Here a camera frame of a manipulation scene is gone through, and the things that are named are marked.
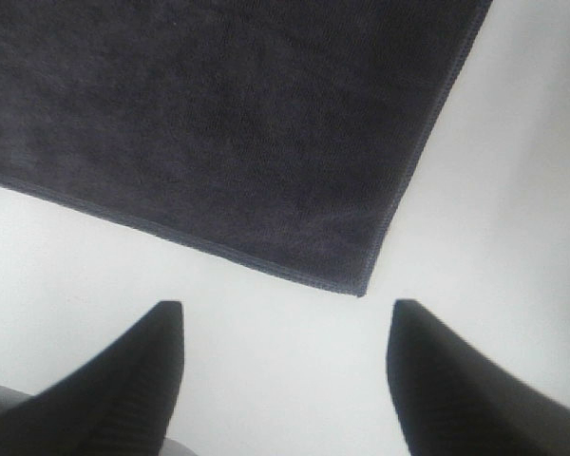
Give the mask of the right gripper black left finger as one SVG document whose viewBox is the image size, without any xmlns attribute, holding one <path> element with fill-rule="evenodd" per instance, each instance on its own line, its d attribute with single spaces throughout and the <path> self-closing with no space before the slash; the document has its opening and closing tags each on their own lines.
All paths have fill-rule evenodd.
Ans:
<svg viewBox="0 0 570 456">
<path fill-rule="evenodd" d="M 43 392 L 0 386 L 0 455 L 182 455 L 165 434 L 183 367 L 182 305 L 162 301 Z"/>
</svg>

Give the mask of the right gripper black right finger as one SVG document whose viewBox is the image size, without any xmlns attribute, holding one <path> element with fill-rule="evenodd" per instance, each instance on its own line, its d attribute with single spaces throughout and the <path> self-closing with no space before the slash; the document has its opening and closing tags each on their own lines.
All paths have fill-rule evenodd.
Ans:
<svg viewBox="0 0 570 456">
<path fill-rule="evenodd" d="M 415 300 L 394 303 L 386 375 L 412 455 L 570 455 L 570 408 L 490 361 Z"/>
</svg>

